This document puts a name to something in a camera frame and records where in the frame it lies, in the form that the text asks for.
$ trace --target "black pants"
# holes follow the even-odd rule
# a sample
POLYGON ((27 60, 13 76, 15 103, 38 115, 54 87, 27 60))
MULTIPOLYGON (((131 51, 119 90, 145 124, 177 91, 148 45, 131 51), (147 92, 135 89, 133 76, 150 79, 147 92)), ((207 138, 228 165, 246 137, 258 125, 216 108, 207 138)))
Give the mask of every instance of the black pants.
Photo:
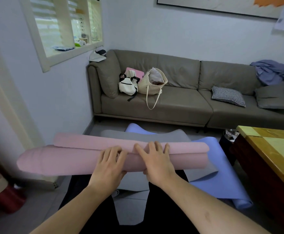
MULTIPOLYGON (((183 170, 176 171, 182 179, 187 180, 183 170)), ((60 208, 76 197, 89 183, 91 175, 72 176, 66 196, 60 208)), ((144 220, 134 226, 119 225, 113 198, 109 196, 95 210, 80 233, 107 233, 111 231, 147 232, 151 230, 179 230, 199 233, 184 212, 159 187, 148 183, 149 194, 146 202, 144 220)))

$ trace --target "blue yoga mat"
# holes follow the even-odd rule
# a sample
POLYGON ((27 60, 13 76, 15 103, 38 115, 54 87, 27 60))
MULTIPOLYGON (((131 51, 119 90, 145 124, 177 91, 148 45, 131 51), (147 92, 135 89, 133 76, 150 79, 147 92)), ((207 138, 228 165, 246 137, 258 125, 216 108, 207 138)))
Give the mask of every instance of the blue yoga mat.
MULTIPOLYGON (((126 132, 140 134, 155 134, 142 129, 137 124, 131 123, 126 132)), ((237 209, 246 209, 253 205, 245 188, 238 179, 233 167, 227 159, 218 141, 214 137, 205 137, 193 142, 204 142, 210 150, 208 152, 209 160, 219 169, 216 175, 203 177, 199 180, 190 182, 192 185, 200 188, 208 194, 219 199, 231 199, 237 209)))

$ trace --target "gray sofa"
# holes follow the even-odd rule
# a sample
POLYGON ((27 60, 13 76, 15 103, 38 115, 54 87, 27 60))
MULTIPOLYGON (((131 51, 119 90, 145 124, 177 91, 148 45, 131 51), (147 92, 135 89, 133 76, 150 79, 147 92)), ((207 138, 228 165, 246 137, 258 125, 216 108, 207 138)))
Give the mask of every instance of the gray sofa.
MULTIPOLYGON (((284 110, 257 107, 254 90, 261 87, 255 67, 214 61, 199 61, 174 56, 109 50, 107 59, 87 67, 95 116, 209 128, 236 128, 238 125, 284 130, 284 110), (146 95, 129 95, 118 90, 119 74, 127 67, 146 72, 152 67, 168 79, 153 110, 146 95), (212 86, 238 90, 246 108, 211 99, 212 86)), ((152 107, 157 95, 149 95, 152 107)))

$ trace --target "person's left hand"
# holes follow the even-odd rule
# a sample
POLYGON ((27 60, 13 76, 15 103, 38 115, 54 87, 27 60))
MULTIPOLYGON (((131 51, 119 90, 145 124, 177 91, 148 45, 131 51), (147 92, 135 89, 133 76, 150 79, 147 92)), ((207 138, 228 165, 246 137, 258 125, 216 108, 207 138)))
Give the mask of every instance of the person's left hand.
POLYGON ((92 187, 104 199, 112 194, 127 173, 122 170, 127 154, 128 152, 122 151, 120 146, 101 151, 88 186, 92 187))

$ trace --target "wooden tabletop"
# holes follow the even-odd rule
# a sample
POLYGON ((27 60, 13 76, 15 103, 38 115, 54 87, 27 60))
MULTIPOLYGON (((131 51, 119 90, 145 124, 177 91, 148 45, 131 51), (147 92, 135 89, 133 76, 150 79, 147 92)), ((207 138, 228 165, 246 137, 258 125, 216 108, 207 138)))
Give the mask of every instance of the wooden tabletop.
POLYGON ((284 182, 284 130, 249 126, 237 130, 284 182))

